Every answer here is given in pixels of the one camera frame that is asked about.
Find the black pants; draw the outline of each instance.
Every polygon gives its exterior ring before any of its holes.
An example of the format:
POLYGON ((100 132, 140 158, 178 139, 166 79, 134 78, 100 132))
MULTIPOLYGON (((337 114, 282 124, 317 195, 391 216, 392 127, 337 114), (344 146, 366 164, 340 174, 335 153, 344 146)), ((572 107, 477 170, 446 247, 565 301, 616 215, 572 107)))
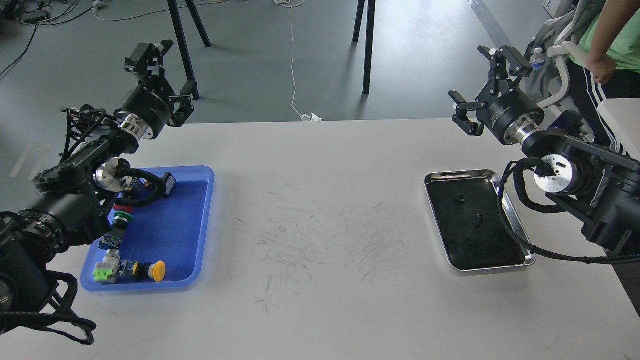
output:
POLYGON ((616 141, 615 134, 596 109, 604 99, 640 97, 640 73, 616 70, 613 78, 606 85, 599 85, 593 81, 592 74, 584 67, 572 61, 568 61, 567 66, 571 79, 569 95, 584 120, 591 126, 595 135, 595 144, 624 154, 624 149, 616 141))

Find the blue plastic tray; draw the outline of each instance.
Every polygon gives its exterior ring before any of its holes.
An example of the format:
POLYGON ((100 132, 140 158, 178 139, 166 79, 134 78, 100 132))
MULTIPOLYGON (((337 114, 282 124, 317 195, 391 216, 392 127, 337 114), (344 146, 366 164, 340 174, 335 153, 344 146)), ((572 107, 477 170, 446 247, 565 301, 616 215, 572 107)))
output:
POLYGON ((209 208, 213 193, 214 174, 209 167, 166 167, 144 169, 157 176, 171 172, 177 183, 167 198, 144 208, 134 208, 133 221, 120 247, 123 260, 166 264, 161 282, 121 282, 99 284, 93 281, 95 264, 106 251, 91 244, 86 255, 80 283, 88 291, 153 290, 180 288, 191 284, 200 275, 202 252, 207 236, 209 208))

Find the water bottle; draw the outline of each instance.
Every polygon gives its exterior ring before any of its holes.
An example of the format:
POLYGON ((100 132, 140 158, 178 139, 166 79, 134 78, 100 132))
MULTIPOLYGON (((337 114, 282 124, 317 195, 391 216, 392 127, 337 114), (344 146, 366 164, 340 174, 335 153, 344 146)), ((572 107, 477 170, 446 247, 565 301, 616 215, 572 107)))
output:
POLYGON ((541 47, 537 47, 533 50, 533 55, 531 55, 531 60, 529 60, 533 71, 541 69, 543 66, 545 66, 545 58, 546 56, 542 53, 541 47))

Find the white box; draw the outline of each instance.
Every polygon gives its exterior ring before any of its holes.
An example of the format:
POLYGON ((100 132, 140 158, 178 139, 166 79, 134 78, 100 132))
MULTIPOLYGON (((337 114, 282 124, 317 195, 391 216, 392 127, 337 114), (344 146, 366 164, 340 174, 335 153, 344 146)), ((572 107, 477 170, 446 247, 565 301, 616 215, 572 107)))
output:
POLYGON ((542 7, 551 15, 556 18, 566 15, 571 10, 572 0, 543 0, 542 7))

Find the person's hand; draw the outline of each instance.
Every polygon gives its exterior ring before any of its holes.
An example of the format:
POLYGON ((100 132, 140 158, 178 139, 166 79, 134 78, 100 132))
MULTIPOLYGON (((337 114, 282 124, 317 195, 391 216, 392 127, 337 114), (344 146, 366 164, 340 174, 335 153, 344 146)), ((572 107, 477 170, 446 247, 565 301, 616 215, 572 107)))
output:
POLYGON ((616 71, 616 67, 618 67, 618 64, 606 54, 599 58, 591 58, 590 56, 587 58, 587 64, 585 65, 587 65, 587 69, 593 74, 593 81, 595 81, 596 84, 603 85, 611 80, 613 73, 616 71))

